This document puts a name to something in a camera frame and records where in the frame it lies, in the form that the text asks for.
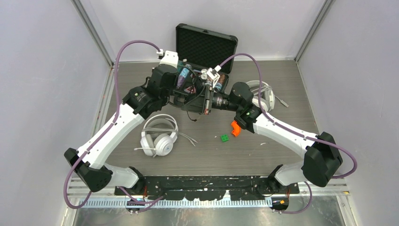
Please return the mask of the green toy brick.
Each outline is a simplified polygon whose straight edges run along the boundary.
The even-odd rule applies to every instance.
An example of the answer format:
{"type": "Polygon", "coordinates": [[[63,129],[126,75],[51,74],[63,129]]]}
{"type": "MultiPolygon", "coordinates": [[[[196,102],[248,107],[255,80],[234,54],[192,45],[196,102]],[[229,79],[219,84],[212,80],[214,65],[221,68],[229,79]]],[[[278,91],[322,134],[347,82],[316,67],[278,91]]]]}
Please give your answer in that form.
{"type": "Polygon", "coordinates": [[[221,136],[220,136],[220,139],[221,139],[221,141],[222,141],[223,143],[229,141],[229,137],[228,137],[227,134],[221,135],[221,136]]]}

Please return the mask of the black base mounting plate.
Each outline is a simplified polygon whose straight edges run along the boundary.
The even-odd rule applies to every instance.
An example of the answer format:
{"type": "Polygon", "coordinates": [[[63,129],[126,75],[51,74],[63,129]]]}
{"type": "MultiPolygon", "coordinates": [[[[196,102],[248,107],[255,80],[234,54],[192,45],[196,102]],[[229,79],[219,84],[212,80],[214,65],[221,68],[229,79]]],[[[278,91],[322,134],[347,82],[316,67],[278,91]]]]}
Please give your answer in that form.
{"type": "Polygon", "coordinates": [[[278,191],[272,190],[264,176],[146,176],[139,178],[133,188],[115,188],[115,195],[137,195],[151,201],[163,197],[168,201],[219,201],[230,197],[232,201],[256,201],[269,195],[299,194],[298,184],[278,191]]]}

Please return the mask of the black poker chip case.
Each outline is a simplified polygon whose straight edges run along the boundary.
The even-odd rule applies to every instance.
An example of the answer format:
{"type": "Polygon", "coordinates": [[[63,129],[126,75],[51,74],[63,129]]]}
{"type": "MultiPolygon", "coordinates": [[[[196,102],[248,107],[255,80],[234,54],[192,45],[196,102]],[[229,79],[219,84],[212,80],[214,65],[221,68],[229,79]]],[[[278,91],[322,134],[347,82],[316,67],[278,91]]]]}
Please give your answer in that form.
{"type": "MultiPolygon", "coordinates": [[[[237,45],[238,38],[233,35],[183,23],[176,26],[178,64],[186,64],[194,70],[214,69],[235,54],[237,45]]],[[[230,103],[229,95],[225,93],[232,65],[233,60],[230,60],[218,71],[220,78],[215,86],[212,109],[236,111],[238,108],[235,104],[230,103]]]]}

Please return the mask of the black headphones with cable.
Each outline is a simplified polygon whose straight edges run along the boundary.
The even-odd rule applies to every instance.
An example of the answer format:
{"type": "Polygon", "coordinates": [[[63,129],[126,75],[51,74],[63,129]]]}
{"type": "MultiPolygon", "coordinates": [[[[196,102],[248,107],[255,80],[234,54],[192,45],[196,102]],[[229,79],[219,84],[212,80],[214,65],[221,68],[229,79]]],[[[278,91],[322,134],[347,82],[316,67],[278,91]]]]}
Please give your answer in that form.
{"type": "Polygon", "coordinates": [[[177,84],[169,104],[187,113],[208,115],[214,96],[214,81],[209,78],[208,70],[194,70],[186,64],[177,65],[177,84]]]}

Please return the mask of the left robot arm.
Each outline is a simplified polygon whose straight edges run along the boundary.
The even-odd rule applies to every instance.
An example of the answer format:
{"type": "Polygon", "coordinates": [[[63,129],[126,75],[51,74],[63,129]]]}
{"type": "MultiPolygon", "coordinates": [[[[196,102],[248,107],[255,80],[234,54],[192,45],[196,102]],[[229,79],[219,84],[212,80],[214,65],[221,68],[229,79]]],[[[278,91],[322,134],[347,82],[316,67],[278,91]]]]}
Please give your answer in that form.
{"type": "Polygon", "coordinates": [[[133,167],[122,168],[106,163],[117,145],[152,113],[159,111],[176,87],[177,68],[160,64],[152,70],[146,86],[132,88],[122,99],[116,113],[83,146],[68,148],[64,157],[91,192],[107,186],[125,187],[133,195],[144,190],[142,174],[133,167]]]}

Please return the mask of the orange toy brick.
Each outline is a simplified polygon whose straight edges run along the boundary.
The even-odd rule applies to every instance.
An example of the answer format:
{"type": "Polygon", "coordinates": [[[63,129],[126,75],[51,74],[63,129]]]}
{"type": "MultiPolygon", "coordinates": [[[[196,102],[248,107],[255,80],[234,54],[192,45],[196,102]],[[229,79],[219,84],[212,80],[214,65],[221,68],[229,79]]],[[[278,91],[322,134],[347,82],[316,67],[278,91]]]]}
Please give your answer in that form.
{"type": "Polygon", "coordinates": [[[231,134],[235,137],[239,136],[241,133],[241,127],[238,125],[238,123],[236,121],[233,121],[231,123],[231,127],[232,127],[232,132],[231,134]]]}

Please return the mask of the white gaming headset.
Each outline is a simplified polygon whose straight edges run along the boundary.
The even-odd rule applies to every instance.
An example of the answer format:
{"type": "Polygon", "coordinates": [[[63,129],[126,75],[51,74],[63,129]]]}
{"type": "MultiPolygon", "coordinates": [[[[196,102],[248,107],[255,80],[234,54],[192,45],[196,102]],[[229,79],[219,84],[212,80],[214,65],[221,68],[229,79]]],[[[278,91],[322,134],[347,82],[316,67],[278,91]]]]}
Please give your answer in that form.
{"type": "MultiPolygon", "coordinates": [[[[249,86],[251,92],[254,94],[252,98],[252,104],[259,107],[258,98],[259,98],[260,81],[247,81],[246,84],[249,86]]],[[[276,102],[275,95],[272,90],[272,87],[268,83],[262,82],[261,98],[260,98],[260,103],[262,108],[266,112],[270,112],[271,110],[274,109],[275,102],[276,102]]]]}

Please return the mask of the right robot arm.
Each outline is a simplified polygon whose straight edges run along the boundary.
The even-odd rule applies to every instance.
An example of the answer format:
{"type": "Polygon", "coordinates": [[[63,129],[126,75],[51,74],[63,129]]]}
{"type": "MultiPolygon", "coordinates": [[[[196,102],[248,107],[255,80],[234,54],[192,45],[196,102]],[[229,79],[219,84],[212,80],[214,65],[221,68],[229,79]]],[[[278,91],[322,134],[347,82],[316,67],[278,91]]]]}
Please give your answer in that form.
{"type": "Polygon", "coordinates": [[[333,137],[326,132],[317,135],[284,123],[253,104],[253,97],[244,82],[234,83],[229,94],[216,93],[205,85],[202,91],[187,95],[181,109],[198,114],[209,114],[211,109],[233,111],[241,129],[271,138],[299,155],[301,161],[279,165],[269,174],[268,186],[274,193],[303,181],[325,187],[343,162],[333,137]]]}

